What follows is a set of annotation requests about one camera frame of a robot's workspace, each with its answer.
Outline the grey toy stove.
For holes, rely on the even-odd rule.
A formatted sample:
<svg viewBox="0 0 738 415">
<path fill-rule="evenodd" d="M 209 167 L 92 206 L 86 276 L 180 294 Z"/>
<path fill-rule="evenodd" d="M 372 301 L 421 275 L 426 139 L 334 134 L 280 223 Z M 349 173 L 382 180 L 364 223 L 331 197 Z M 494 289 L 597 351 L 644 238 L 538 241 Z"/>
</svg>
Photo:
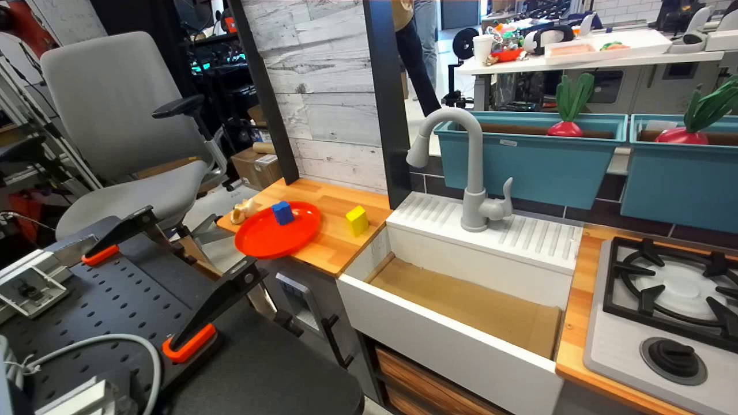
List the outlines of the grey toy stove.
<svg viewBox="0 0 738 415">
<path fill-rule="evenodd" d="M 738 415 L 738 260 L 654 240 L 601 246 L 584 361 L 698 415 Z"/>
</svg>

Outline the right teal planter box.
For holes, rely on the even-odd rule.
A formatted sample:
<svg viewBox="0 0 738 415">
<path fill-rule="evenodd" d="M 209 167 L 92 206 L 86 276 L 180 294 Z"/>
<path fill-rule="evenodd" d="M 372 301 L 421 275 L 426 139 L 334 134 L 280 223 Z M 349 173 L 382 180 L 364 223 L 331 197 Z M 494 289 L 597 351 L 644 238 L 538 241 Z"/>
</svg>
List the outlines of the right teal planter box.
<svg viewBox="0 0 738 415">
<path fill-rule="evenodd" d="M 625 217 L 738 233 L 738 118 L 705 129 L 705 144 L 654 143 L 674 113 L 630 118 L 630 163 L 620 212 Z"/>
</svg>

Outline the yellow block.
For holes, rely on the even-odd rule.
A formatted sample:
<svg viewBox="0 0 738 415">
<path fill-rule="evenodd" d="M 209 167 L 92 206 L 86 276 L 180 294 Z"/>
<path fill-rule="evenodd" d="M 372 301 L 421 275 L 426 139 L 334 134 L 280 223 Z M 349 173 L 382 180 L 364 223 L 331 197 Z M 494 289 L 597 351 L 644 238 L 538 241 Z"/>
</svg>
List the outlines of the yellow block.
<svg viewBox="0 0 738 415">
<path fill-rule="evenodd" d="M 368 229 L 368 215 L 363 206 L 350 207 L 344 218 L 352 235 L 363 235 Z"/>
</svg>

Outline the teal planter box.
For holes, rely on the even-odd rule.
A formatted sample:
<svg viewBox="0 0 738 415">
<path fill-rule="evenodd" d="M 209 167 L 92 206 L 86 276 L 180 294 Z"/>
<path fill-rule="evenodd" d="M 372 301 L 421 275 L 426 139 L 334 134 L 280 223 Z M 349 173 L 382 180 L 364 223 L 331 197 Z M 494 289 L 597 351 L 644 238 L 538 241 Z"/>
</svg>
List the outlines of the teal planter box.
<svg viewBox="0 0 738 415">
<path fill-rule="evenodd" d="M 557 123 L 555 113 L 474 110 L 474 118 L 491 195 L 511 178 L 515 197 L 577 209 L 596 203 L 614 150 L 628 139 L 628 118 L 617 113 L 578 116 L 578 139 L 546 134 Z"/>
<path fill-rule="evenodd" d="M 625 217 L 738 233 L 738 118 L 705 129 L 705 144 L 654 143 L 674 113 L 630 118 L 630 163 L 620 212 Z"/>
</svg>

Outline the grey faucet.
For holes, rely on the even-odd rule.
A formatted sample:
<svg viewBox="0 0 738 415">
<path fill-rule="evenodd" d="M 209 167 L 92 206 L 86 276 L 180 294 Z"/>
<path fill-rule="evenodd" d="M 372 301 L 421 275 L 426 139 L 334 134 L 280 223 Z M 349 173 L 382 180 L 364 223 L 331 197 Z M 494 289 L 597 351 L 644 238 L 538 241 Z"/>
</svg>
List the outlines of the grey faucet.
<svg viewBox="0 0 738 415">
<path fill-rule="evenodd" d="M 511 215 L 511 180 L 502 181 L 502 200 L 491 200 L 484 186 L 484 155 L 483 155 L 483 124 L 462 109 L 435 109 L 424 118 L 417 139 L 411 143 L 405 163 L 424 167 L 429 159 L 429 135 L 438 123 L 454 123 L 465 131 L 469 140 L 469 173 L 463 188 L 462 229 L 483 233 L 491 222 L 502 222 Z"/>
</svg>

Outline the cardboard box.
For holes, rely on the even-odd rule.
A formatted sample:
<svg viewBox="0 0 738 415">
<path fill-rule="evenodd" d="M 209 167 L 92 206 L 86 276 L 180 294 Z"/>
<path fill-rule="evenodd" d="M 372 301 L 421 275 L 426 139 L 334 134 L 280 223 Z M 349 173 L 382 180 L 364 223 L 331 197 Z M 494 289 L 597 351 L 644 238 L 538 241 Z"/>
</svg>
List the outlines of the cardboard box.
<svg viewBox="0 0 738 415">
<path fill-rule="evenodd" d="M 242 150 L 231 157 L 238 174 L 252 188 L 269 186 L 282 178 L 280 157 L 266 150 Z"/>
</svg>

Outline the black orange clamp near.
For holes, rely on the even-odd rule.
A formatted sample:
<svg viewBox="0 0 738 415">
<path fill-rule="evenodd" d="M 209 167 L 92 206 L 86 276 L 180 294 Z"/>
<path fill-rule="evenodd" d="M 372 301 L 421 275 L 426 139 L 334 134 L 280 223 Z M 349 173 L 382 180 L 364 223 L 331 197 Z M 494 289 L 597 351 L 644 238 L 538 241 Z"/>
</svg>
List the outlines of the black orange clamp near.
<svg viewBox="0 0 738 415">
<path fill-rule="evenodd" d="M 215 320 L 260 280 L 263 272 L 253 263 L 231 268 L 185 328 L 161 343 L 164 358 L 173 363 L 192 361 L 217 338 Z"/>
</svg>

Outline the white background table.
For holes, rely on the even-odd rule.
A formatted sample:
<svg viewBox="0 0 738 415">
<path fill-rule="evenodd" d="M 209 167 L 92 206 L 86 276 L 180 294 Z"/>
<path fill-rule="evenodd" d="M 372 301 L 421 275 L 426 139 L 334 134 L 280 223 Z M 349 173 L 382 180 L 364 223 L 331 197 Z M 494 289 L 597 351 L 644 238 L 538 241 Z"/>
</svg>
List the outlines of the white background table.
<svg viewBox="0 0 738 415">
<path fill-rule="evenodd" d="M 625 30 L 586 35 L 574 41 L 552 43 L 541 56 L 524 52 L 515 61 L 465 61 L 463 74 L 474 78 L 477 102 L 484 102 L 494 76 L 534 74 L 534 71 L 584 71 L 584 69 L 625 69 L 659 64 L 720 61 L 726 49 L 711 49 L 707 41 L 676 43 L 657 30 Z"/>
</svg>

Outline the small wooden toy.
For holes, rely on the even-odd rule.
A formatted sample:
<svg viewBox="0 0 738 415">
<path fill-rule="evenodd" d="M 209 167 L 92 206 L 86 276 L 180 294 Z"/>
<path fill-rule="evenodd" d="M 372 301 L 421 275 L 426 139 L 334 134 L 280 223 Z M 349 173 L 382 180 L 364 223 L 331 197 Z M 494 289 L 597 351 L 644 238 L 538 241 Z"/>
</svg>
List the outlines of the small wooden toy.
<svg viewBox="0 0 738 415">
<path fill-rule="evenodd" d="M 256 197 L 250 197 L 250 200 L 242 200 L 238 206 L 232 206 L 232 212 L 229 215 L 231 223 L 242 223 L 246 217 L 252 217 L 253 212 L 258 209 L 258 200 Z"/>
</svg>

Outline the radish toy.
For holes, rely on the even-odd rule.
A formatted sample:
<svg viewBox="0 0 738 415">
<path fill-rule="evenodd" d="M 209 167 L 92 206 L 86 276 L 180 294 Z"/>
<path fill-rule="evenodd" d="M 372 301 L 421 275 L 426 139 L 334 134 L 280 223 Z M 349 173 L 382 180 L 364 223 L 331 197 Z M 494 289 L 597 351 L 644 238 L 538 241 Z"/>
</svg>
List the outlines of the radish toy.
<svg viewBox="0 0 738 415">
<path fill-rule="evenodd" d="M 705 144 L 703 131 L 729 116 L 738 102 L 738 78 L 732 78 L 707 94 L 697 91 L 683 116 L 681 127 L 669 127 L 657 135 L 657 143 Z"/>
<path fill-rule="evenodd" d="M 586 109 L 596 90 L 592 74 L 578 74 L 577 78 L 563 76 L 555 86 L 557 123 L 546 129 L 549 135 L 578 139 L 584 129 L 577 124 L 578 113 Z"/>
</svg>

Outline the black perforated board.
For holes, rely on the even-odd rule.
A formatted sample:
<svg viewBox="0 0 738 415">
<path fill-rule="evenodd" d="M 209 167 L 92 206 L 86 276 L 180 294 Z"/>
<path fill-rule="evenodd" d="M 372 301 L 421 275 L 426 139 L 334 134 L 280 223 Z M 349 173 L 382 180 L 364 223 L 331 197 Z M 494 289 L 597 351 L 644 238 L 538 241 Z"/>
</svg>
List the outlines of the black perforated board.
<svg viewBox="0 0 738 415">
<path fill-rule="evenodd" d="M 185 328 L 215 283 L 160 244 L 134 240 L 97 268 L 82 263 L 33 268 L 27 270 L 29 283 L 37 270 L 51 270 L 64 293 L 35 318 L 17 312 L 0 324 L 18 359 L 42 358 L 100 333 L 135 333 L 160 352 L 156 408 L 164 408 L 186 378 L 229 348 L 227 328 L 220 328 L 217 338 L 192 361 L 173 363 L 164 358 L 161 343 Z M 152 389 L 152 358 L 135 340 L 101 340 L 64 352 L 44 361 L 33 376 L 33 401 L 51 404 L 92 376 L 131 380 L 131 393 L 145 401 Z"/>
</svg>

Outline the right radish toy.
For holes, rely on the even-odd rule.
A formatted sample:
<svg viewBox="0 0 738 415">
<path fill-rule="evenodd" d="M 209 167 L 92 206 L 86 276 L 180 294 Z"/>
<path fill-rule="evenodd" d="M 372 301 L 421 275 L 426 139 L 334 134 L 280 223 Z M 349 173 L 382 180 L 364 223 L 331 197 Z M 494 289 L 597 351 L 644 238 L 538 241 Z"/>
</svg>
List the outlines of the right radish toy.
<svg viewBox="0 0 738 415">
<path fill-rule="evenodd" d="M 657 143 L 705 144 L 703 131 L 729 116 L 738 102 L 738 78 L 732 78 L 707 94 L 697 91 L 683 116 L 681 127 L 669 127 L 657 135 Z"/>
</svg>

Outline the orange plate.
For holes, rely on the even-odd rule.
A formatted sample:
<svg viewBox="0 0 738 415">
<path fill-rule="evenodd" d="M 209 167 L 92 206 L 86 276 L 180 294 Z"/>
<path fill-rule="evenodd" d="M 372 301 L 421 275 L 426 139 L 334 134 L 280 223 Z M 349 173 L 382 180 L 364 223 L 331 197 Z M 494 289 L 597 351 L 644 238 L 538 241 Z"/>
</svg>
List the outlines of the orange plate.
<svg viewBox="0 0 738 415">
<path fill-rule="evenodd" d="M 252 215 L 236 233 L 236 249 L 250 259 L 284 259 L 306 246 L 323 225 L 315 206 L 291 200 L 296 222 L 280 225 L 271 207 Z"/>
</svg>

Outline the grey office chair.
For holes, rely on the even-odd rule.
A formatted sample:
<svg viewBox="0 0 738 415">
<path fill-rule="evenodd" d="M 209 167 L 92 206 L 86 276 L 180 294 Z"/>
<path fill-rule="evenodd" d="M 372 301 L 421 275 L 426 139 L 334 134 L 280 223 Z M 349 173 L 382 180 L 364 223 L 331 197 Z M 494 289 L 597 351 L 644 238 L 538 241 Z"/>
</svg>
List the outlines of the grey office chair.
<svg viewBox="0 0 738 415">
<path fill-rule="evenodd" d="M 223 157 L 186 116 L 156 118 L 182 91 L 148 33 L 64 43 L 42 56 L 64 135 L 101 180 L 60 217 L 55 238 L 152 207 L 175 229 Z"/>
</svg>

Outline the black orange clamp far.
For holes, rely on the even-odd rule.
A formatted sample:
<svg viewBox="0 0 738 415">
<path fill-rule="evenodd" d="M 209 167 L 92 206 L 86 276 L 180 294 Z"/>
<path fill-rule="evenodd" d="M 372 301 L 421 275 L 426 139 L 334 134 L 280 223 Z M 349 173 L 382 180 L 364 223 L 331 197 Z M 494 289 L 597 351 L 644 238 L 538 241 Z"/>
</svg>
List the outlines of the black orange clamp far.
<svg viewBox="0 0 738 415">
<path fill-rule="evenodd" d="M 150 207 L 142 207 L 119 223 L 115 223 L 107 235 L 101 235 L 82 255 L 80 263 L 97 268 L 119 254 L 119 244 L 156 223 Z"/>
</svg>

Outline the blue block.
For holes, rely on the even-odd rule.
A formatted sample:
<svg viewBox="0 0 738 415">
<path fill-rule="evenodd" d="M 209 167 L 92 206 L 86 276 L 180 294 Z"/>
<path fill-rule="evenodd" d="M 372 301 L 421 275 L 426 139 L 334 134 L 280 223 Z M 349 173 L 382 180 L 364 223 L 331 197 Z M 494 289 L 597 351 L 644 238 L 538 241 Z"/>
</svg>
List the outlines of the blue block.
<svg viewBox="0 0 738 415">
<path fill-rule="evenodd" d="M 275 215 L 280 225 L 289 225 L 289 223 L 296 222 L 292 207 L 286 200 L 275 203 L 271 206 L 271 215 Z"/>
</svg>

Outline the white sink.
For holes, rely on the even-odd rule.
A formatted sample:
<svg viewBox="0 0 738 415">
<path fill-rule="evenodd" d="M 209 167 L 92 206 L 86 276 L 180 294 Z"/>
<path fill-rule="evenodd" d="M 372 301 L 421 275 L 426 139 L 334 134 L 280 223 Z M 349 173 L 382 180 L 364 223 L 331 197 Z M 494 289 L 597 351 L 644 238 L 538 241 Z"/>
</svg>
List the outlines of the white sink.
<svg viewBox="0 0 738 415">
<path fill-rule="evenodd" d="M 350 324 L 515 415 L 552 415 L 560 318 L 584 230 L 515 215 L 483 233 L 411 194 L 337 278 Z"/>
</svg>

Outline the black orange clamp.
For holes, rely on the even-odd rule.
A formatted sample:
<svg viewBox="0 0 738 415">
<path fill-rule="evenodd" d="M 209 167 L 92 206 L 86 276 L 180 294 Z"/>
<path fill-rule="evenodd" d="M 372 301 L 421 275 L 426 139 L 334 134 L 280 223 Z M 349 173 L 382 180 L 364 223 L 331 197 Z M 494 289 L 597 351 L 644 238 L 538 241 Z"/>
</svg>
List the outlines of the black orange clamp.
<svg viewBox="0 0 738 415">
<path fill-rule="evenodd" d="M 164 358 L 173 363 L 192 361 L 217 338 L 215 320 L 260 280 L 263 272 L 253 263 L 231 268 L 185 328 L 161 343 Z"/>
<path fill-rule="evenodd" d="M 150 207 L 142 207 L 119 223 L 115 223 L 107 235 L 101 235 L 82 255 L 80 263 L 97 268 L 119 254 L 119 244 L 156 223 Z"/>
</svg>

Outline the left teal planter box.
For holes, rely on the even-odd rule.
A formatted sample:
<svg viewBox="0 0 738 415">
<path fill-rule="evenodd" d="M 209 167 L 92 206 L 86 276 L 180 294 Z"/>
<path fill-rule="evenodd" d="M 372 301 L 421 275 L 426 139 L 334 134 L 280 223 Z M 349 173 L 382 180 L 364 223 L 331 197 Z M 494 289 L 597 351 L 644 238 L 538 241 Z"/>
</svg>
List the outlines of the left teal planter box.
<svg viewBox="0 0 738 415">
<path fill-rule="evenodd" d="M 614 150 L 628 139 L 628 118 L 617 113 L 578 116 L 578 139 L 546 134 L 557 123 L 555 113 L 474 110 L 474 118 L 491 195 L 511 178 L 515 197 L 577 209 L 596 203 Z"/>
</svg>

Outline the left radish toy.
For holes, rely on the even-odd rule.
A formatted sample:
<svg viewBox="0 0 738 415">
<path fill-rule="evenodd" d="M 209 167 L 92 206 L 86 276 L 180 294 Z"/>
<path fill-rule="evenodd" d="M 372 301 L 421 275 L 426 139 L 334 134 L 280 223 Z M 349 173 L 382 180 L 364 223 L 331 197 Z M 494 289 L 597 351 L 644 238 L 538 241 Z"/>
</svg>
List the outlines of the left radish toy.
<svg viewBox="0 0 738 415">
<path fill-rule="evenodd" d="M 578 139 L 584 129 L 577 124 L 578 113 L 586 109 L 596 90 L 592 74 L 578 74 L 577 78 L 563 76 L 555 86 L 557 123 L 546 129 L 549 135 Z"/>
</svg>

